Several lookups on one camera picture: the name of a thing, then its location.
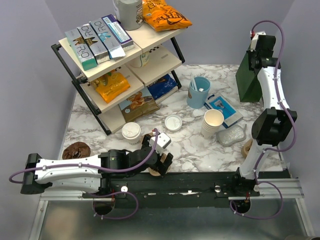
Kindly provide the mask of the single brown cup carrier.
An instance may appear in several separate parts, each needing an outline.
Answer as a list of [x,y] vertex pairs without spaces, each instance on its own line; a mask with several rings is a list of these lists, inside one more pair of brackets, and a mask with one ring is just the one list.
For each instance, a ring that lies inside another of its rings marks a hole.
[[[155,138],[156,138],[154,132],[146,134],[146,135],[151,135],[151,138],[149,141],[149,147],[141,147],[142,150],[146,148],[146,150],[144,150],[144,153],[143,153],[145,156],[147,156],[149,154],[150,149],[153,147],[153,145],[155,143]],[[161,176],[160,163],[161,163],[161,158],[162,158],[163,154],[160,155],[156,152],[156,150],[154,150],[151,157],[146,162],[146,164],[148,165],[148,171],[152,176],[156,176],[156,177]]]

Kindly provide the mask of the white plastic lid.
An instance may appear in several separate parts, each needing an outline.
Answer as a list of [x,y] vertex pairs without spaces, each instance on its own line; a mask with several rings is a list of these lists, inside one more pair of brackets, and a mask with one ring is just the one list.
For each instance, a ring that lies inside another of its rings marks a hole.
[[128,122],[122,127],[121,133],[128,140],[136,139],[141,133],[141,127],[135,122]]

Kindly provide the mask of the green paper bag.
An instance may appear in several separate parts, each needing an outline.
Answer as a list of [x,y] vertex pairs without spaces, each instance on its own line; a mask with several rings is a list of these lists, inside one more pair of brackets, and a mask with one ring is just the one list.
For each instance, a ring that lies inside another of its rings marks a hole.
[[242,103],[256,103],[262,97],[257,75],[250,69],[250,49],[248,49],[235,74],[239,100]]

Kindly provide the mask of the brown cardboard cup carrier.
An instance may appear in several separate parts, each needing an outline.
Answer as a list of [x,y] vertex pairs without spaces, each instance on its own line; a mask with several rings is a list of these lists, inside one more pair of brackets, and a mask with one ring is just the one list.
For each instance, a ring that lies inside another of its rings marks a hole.
[[246,159],[246,157],[248,156],[252,144],[253,144],[253,139],[251,138],[243,145],[241,149],[241,154],[244,157],[244,159]]

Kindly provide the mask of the white paper cup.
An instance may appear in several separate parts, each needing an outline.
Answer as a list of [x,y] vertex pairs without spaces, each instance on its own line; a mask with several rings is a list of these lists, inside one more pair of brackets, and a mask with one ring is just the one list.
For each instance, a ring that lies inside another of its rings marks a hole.
[[136,138],[129,139],[128,142],[131,145],[139,144],[141,142],[141,137],[136,137]]

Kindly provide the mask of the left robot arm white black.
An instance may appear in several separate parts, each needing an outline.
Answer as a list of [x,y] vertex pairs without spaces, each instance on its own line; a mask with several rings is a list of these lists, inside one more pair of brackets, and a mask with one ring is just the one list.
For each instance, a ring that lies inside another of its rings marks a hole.
[[165,154],[171,138],[165,134],[145,135],[140,149],[111,149],[97,155],[67,160],[49,160],[31,153],[23,172],[21,194],[37,195],[47,188],[77,190],[99,197],[112,191],[113,179],[131,178],[151,169],[161,176],[172,164],[173,155]]

